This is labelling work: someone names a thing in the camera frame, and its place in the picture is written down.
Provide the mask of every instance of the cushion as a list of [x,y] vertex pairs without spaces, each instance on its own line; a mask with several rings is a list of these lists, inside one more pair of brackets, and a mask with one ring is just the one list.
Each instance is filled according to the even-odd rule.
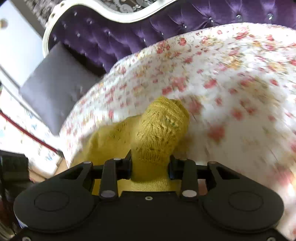
[[75,103],[99,80],[58,43],[19,93],[52,134],[58,135]]

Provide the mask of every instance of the purple velvet upholstery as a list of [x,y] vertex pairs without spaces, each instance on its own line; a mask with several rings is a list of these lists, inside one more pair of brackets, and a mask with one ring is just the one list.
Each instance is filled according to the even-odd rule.
[[53,27],[49,49],[62,41],[108,72],[119,59],[185,32],[236,22],[295,28],[295,21],[293,0],[179,0],[135,23],[113,22],[76,5]]

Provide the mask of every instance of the floral bedsheet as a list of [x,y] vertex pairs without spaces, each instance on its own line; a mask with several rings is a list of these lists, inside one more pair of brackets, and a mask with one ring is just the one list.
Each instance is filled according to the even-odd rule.
[[124,58],[65,122],[68,165],[94,129],[144,112],[161,95],[180,99],[191,114],[178,154],[220,162],[277,191],[285,203],[278,229],[296,238],[296,31],[235,23]]

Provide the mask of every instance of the red cable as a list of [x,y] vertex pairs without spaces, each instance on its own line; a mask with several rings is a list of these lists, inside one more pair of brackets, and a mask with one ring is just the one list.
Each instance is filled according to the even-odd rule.
[[40,139],[38,139],[37,137],[33,136],[31,133],[29,133],[28,131],[26,131],[24,128],[22,128],[21,126],[19,126],[18,124],[16,124],[12,119],[10,119],[7,115],[5,115],[2,110],[0,110],[0,115],[7,120],[9,123],[11,123],[14,127],[16,127],[18,130],[20,130],[21,132],[23,132],[24,134],[26,134],[27,136],[31,137],[34,141],[37,141],[40,145],[45,146],[46,148],[50,149],[51,151],[55,152],[56,154],[58,154],[59,156],[61,156],[61,151],[57,150],[55,148],[53,148],[52,146],[46,144],[45,142],[41,141]]

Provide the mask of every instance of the knit texture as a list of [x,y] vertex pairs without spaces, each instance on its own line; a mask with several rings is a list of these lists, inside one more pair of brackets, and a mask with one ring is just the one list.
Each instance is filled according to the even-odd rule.
[[[156,99],[144,114],[122,122],[102,126],[92,134],[76,165],[92,161],[102,165],[106,160],[124,158],[131,149],[131,180],[118,181],[118,191],[176,191],[179,181],[168,178],[169,157],[187,132],[189,114],[178,100]],[[93,194],[99,191],[96,180]]]

